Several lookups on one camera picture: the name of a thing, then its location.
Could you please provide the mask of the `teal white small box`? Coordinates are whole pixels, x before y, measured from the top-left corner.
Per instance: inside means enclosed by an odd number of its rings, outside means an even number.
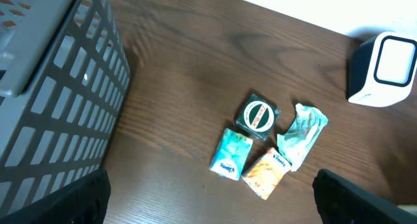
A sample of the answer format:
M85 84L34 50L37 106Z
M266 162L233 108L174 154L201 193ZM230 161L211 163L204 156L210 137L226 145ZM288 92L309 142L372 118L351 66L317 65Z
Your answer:
M210 170L220 176L238 181L252 148L253 140L226 128L218 143Z

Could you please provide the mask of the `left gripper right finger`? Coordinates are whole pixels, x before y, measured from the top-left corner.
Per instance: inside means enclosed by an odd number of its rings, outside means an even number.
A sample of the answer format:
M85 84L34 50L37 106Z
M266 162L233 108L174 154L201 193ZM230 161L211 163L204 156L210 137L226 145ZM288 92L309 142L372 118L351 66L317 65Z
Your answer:
M416 223L416 216L349 182L320 169L313 184L315 204L324 224Z

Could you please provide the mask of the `dark green round-label packet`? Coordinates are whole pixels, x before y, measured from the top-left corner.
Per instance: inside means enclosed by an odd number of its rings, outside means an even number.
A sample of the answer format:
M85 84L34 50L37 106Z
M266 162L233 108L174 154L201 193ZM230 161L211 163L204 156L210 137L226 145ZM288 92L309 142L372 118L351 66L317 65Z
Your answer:
M235 124L254 138L266 141L280 113L276 106L252 94L240 110Z

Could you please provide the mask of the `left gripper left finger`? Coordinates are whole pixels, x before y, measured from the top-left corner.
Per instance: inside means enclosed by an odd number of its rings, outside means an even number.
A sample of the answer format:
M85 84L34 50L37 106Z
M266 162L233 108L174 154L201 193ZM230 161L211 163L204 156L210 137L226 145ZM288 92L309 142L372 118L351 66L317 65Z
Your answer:
M2 217L1 224L102 224L110 194L107 171L97 169L35 203Z

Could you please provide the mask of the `orange small snack box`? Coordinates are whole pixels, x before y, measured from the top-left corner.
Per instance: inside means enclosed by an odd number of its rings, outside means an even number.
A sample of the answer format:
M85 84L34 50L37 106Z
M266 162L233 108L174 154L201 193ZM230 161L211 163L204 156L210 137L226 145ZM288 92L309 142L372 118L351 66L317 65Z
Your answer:
M291 164L271 147L242 175L242 179L260 198L267 200L290 170Z

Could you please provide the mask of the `teal snack packet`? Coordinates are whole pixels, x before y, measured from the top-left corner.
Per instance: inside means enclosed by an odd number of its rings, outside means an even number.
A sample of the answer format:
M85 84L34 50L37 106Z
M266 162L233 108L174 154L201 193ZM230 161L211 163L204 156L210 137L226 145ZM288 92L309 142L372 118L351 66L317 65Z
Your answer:
M277 135L279 153L291 164L291 171L297 171L315 144L328 118L316 107L295 105L296 117L287 132Z

